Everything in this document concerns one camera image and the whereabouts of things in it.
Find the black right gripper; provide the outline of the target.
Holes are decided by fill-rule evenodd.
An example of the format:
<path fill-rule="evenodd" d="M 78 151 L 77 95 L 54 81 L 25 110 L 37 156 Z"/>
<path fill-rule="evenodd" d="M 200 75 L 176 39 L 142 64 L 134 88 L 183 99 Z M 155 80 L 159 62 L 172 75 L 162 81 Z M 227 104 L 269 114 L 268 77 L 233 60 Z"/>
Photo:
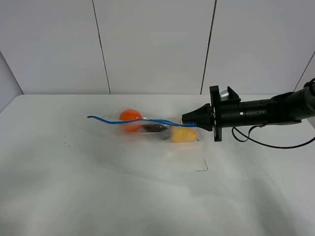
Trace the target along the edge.
<path fill-rule="evenodd" d="M 229 91 L 229 99 L 220 100 L 219 86 L 211 86 L 210 98 L 211 104 L 207 103 L 202 107 L 183 114 L 183 124 L 195 124 L 196 127 L 212 131 L 214 127 L 214 141 L 222 141 L 222 129 L 226 127 L 240 126 L 243 124 L 243 103 L 239 95 L 231 88 Z"/>

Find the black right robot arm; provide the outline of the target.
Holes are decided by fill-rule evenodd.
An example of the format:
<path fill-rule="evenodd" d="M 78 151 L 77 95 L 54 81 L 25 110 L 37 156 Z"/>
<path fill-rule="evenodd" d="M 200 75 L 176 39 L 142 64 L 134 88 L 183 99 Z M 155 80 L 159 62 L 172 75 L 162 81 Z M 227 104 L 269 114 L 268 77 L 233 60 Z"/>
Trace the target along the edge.
<path fill-rule="evenodd" d="M 210 88 L 210 103 L 182 115 L 183 124 L 212 131 L 216 142 L 222 141 L 222 129 L 254 125 L 291 125 L 315 115 L 315 81 L 296 92 L 269 99 L 243 102 L 231 88 Z"/>

